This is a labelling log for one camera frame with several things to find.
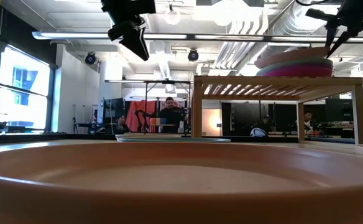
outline stack of plates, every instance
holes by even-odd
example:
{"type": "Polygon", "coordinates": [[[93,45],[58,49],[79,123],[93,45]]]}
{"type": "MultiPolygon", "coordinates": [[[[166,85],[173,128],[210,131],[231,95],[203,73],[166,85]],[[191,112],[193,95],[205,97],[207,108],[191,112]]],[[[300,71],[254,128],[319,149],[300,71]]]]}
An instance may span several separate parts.
{"type": "Polygon", "coordinates": [[[331,77],[333,62],[325,59],[328,47],[300,49],[255,62],[261,77],[331,77]]]}

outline wooden shelf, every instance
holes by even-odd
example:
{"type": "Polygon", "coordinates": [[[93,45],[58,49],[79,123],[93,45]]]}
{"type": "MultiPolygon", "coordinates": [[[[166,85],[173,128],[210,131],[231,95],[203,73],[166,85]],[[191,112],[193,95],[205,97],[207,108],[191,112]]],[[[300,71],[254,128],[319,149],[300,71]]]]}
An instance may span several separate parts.
{"type": "Polygon", "coordinates": [[[351,91],[356,144],[363,144],[362,85],[362,78],[195,76],[193,137],[202,135],[202,100],[288,100],[296,101],[298,137],[303,141],[303,103],[351,91]]]}
{"type": "Polygon", "coordinates": [[[351,91],[362,78],[334,77],[195,77],[203,100],[311,101],[351,91]]]}

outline black robotic arm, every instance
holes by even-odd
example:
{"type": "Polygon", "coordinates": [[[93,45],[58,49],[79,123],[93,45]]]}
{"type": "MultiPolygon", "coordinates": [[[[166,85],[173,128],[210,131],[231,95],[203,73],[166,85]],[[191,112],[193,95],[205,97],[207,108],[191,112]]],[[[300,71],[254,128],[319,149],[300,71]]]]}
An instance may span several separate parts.
{"type": "Polygon", "coordinates": [[[331,46],[338,33],[339,26],[347,27],[347,31],[342,33],[329,51],[329,57],[343,43],[347,42],[351,37],[357,37],[359,32],[363,31],[363,0],[344,0],[336,15],[325,14],[323,11],[317,9],[309,9],[307,10],[306,16],[327,21],[325,25],[328,31],[325,44],[327,47],[331,46]]]}
{"type": "Polygon", "coordinates": [[[149,59],[144,41],[145,21],[140,14],[156,13],[154,0],[101,0],[103,12],[107,12],[115,24],[108,31],[111,41],[120,37],[120,43],[143,60],[149,59]]]}

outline orange plate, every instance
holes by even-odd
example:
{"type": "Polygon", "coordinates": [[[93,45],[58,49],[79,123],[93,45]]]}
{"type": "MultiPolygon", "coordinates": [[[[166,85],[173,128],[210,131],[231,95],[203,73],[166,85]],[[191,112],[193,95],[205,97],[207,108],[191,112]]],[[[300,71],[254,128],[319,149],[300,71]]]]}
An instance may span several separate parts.
{"type": "Polygon", "coordinates": [[[208,143],[0,152],[0,223],[363,223],[363,158],[208,143]]]}
{"type": "Polygon", "coordinates": [[[256,67],[264,68],[275,63],[293,60],[304,60],[308,58],[324,58],[329,52],[329,47],[313,47],[310,49],[292,50],[271,57],[262,58],[255,62],[256,67]]]}

